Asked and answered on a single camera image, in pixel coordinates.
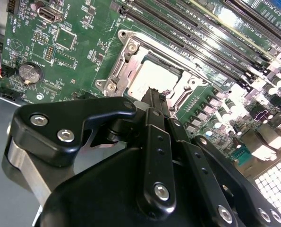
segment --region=black capacitor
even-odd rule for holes
[[[239,149],[242,146],[241,142],[237,138],[233,138],[233,144],[236,149]]]
[[[260,121],[262,122],[262,124],[267,124],[268,123],[268,119],[266,116],[263,116]]]
[[[37,2],[32,2],[30,3],[30,9],[34,12],[37,12],[37,10],[41,7],[44,7],[45,3],[43,3],[42,1],[37,1]]]
[[[18,69],[18,74],[26,85],[36,84],[44,78],[43,70],[32,62],[25,62]]]
[[[233,125],[233,129],[234,129],[234,131],[235,131],[237,136],[241,136],[242,135],[241,129],[236,124]]]

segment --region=hole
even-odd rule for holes
[[[157,152],[158,152],[158,154],[160,154],[160,155],[164,155],[164,154],[165,154],[165,151],[162,150],[161,148],[158,148],[158,149],[157,149]]]
[[[199,155],[198,153],[195,153],[197,158],[201,158],[201,155]]]
[[[120,33],[121,38],[126,38],[127,34],[125,32]]]
[[[125,101],[123,104],[124,104],[127,108],[129,108],[129,109],[133,109],[133,108],[134,108],[133,104],[131,104],[130,102]]]
[[[206,175],[208,175],[208,171],[205,168],[201,168],[202,172]]]

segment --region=capacitor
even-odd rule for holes
[[[238,107],[236,106],[236,104],[233,101],[229,101],[226,105],[230,109],[230,111],[232,111],[233,113],[238,110]]]
[[[236,133],[237,136],[242,135],[242,131],[240,130],[240,128],[236,124],[233,125],[233,129],[234,129],[234,132]]]
[[[212,122],[214,128],[216,128],[216,129],[219,129],[222,126],[222,124],[220,123],[220,121],[217,118],[212,119],[211,122]]]
[[[281,79],[277,76],[272,78],[272,83],[277,87],[281,87]]]
[[[42,1],[33,2],[30,4],[30,8],[32,11],[37,12],[37,10],[41,7],[44,7],[45,4]]]
[[[44,78],[43,70],[32,62],[22,64],[18,69],[18,74],[26,85],[36,84]]]
[[[237,138],[233,138],[233,144],[234,144],[234,148],[236,149],[239,149],[242,146],[242,144]]]
[[[230,114],[228,112],[226,112],[225,109],[219,110],[219,114],[222,117],[222,119],[225,120],[225,121],[228,120],[229,117],[230,117]]]
[[[260,121],[262,122],[262,124],[267,124],[268,123],[268,119],[266,116],[263,116]]]
[[[206,136],[211,136],[213,134],[213,131],[211,128],[204,128],[203,132],[205,133]]]
[[[267,93],[270,95],[274,95],[277,92],[277,89],[270,84],[267,84],[264,88],[267,91]]]
[[[268,120],[271,120],[273,118],[273,114],[271,114],[270,112],[266,113],[265,114],[265,117],[268,119]]]

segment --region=dimm slot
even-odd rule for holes
[[[246,70],[247,70],[246,68],[236,64],[231,59],[229,59],[227,56],[220,55],[220,52],[218,50],[216,50],[214,47],[210,46],[209,44],[206,44],[208,46],[208,48],[206,46],[202,45],[202,40],[200,40],[198,37],[196,37],[194,35],[190,35],[190,33],[187,29],[183,28],[182,26],[178,25],[177,23],[174,23],[174,22],[168,20],[168,18],[166,16],[164,16],[163,14],[156,13],[156,10],[154,8],[152,8],[151,6],[149,6],[145,1],[135,0],[134,3],[132,3],[131,5],[133,7],[135,7],[135,5],[138,5],[142,11],[145,10],[148,15],[151,15],[153,18],[155,17],[156,18],[155,20],[159,20],[160,23],[164,23],[167,26],[169,26],[172,30],[174,30],[177,34],[179,34],[179,36],[184,37],[186,40],[194,41],[196,43],[196,45],[199,46],[200,48],[206,50],[207,52],[211,52],[214,56],[218,57],[220,60],[225,61],[227,63],[227,65],[230,66],[232,69],[234,69],[235,71],[239,71],[240,75],[242,75],[246,72]]]
[[[187,17],[185,14],[183,14],[180,9],[172,4],[171,2],[167,0],[153,0],[153,2],[158,5],[160,8],[163,8],[164,10],[168,11],[171,15],[175,15],[176,18],[179,18],[179,20],[183,21],[183,23],[187,24],[188,26],[192,27],[194,30],[201,32],[206,37],[214,40],[218,45],[222,45],[225,48],[229,49],[231,52],[234,52],[239,58],[243,60],[248,65],[254,65],[255,62],[248,58],[244,52],[240,51],[238,48],[235,48],[231,45],[229,45],[227,42],[221,40],[219,37],[215,36],[211,31],[208,29],[200,26],[195,21],[190,20],[189,17]]]
[[[221,0],[225,6],[233,10],[243,20],[251,24],[256,30],[264,34],[274,44],[281,47],[281,31],[253,9],[237,0]]]
[[[193,47],[186,45],[183,41],[177,39],[172,34],[167,33],[163,29],[157,27],[155,24],[153,24],[151,21],[147,20],[146,18],[140,16],[138,13],[136,13],[133,10],[128,10],[126,12],[127,18],[136,21],[137,23],[141,24],[148,30],[151,30],[155,33],[158,33],[160,36],[162,36],[165,40],[168,40],[169,42],[174,43],[175,45],[179,46],[183,51],[185,51],[190,56],[195,56],[198,59],[200,59],[205,65],[209,66],[215,71],[221,72],[224,76],[227,78],[232,79],[233,81],[237,81],[239,79],[239,76],[232,73],[231,71],[228,71],[227,69],[223,67],[219,67],[217,64],[214,64],[209,58],[205,57],[198,51],[196,51]]]
[[[182,7],[184,7],[188,12],[190,12],[193,15],[195,15],[196,17],[200,18],[205,23],[217,28],[219,31],[224,33],[228,38],[232,39],[238,46],[242,47],[243,49],[245,49],[248,52],[251,52],[251,54],[255,55],[257,58],[260,58],[260,54],[262,54],[261,52],[257,52],[256,49],[253,49],[252,47],[244,44],[242,41],[240,41],[238,38],[236,38],[234,35],[232,35],[228,30],[226,30],[224,27],[222,27],[220,24],[218,24],[217,22],[215,22],[213,20],[210,20],[210,18],[208,18],[201,12],[197,11],[196,9],[192,8],[189,4],[185,3],[183,0],[176,0],[176,2],[179,5],[181,5]]]

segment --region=green circuit board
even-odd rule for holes
[[[276,43],[236,16],[221,0],[42,0],[61,14],[61,20],[54,23],[31,10],[33,0],[19,2],[17,13],[8,15],[2,63],[19,69],[32,62],[43,70],[44,78],[26,85],[14,75],[1,79],[0,87],[21,93],[22,99],[32,104],[84,95],[104,97],[95,81],[107,79],[123,48],[117,37],[120,29],[142,32],[190,61],[200,59],[207,78],[227,94],[235,83],[232,76],[242,76],[253,62],[266,65],[281,53]],[[265,0],[244,2],[281,30],[277,8]],[[185,23],[183,18],[192,23]],[[211,85],[198,87],[177,112],[177,118],[187,123],[214,91]],[[218,148],[228,145],[231,140]]]

